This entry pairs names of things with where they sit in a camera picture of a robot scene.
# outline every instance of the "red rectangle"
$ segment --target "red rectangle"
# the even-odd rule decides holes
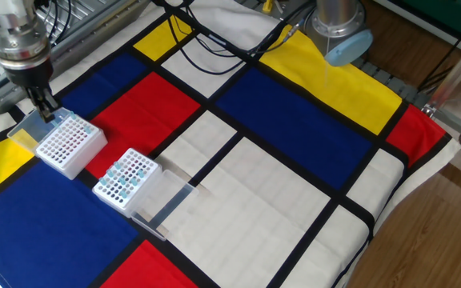
[[[195,288],[172,262],[145,241],[104,282],[102,288]]]
[[[108,144],[86,168],[99,178],[129,148],[149,154],[198,107],[167,80],[149,74],[91,121]]]

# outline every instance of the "transparent plastic lid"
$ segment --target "transparent plastic lid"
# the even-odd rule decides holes
[[[35,148],[38,144],[54,129],[62,123],[70,115],[70,111],[65,108],[60,108],[53,112],[54,120],[49,123],[44,123],[40,118],[40,114],[36,110],[29,113],[24,119],[16,125],[8,133],[8,138],[27,149],[31,153],[35,153]]]
[[[164,241],[186,223],[190,204],[197,196],[197,188],[165,170],[161,180],[140,200],[131,218]]]

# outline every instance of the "metal cylinder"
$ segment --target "metal cylinder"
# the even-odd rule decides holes
[[[318,0],[319,20],[327,26],[349,22],[357,13],[357,0]]]
[[[453,94],[455,88],[461,82],[461,59],[458,63],[456,63],[455,67],[451,72],[447,75],[444,79],[442,84],[440,84],[437,91],[433,94],[428,104],[433,109],[438,109],[441,107],[442,104],[445,103],[446,100]]]

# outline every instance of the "yellow square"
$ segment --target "yellow square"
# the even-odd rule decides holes
[[[191,27],[180,19],[175,19],[174,16],[172,16],[170,17],[170,21],[174,27],[175,36],[177,36],[179,41],[183,40],[189,33],[191,33]],[[156,61],[168,50],[172,49],[175,44],[177,43],[172,35],[168,21],[165,21],[142,40],[134,44],[134,48],[144,53],[148,58]]]
[[[271,47],[277,46],[290,28],[286,27]],[[330,66],[299,31],[260,61],[377,135],[401,104],[398,95],[353,65]]]

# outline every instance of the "blue rectangle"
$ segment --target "blue rectangle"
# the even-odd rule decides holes
[[[78,179],[40,162],[0,194],[0,283],[87,287],[137,234]]]
[[[217,106],[337,190],[371,147],[364,137],[256,69]]]
[[[86,117],[146,69],[142,62],[130,54],[121,54],[62,98],[62,104],[79,116]]]

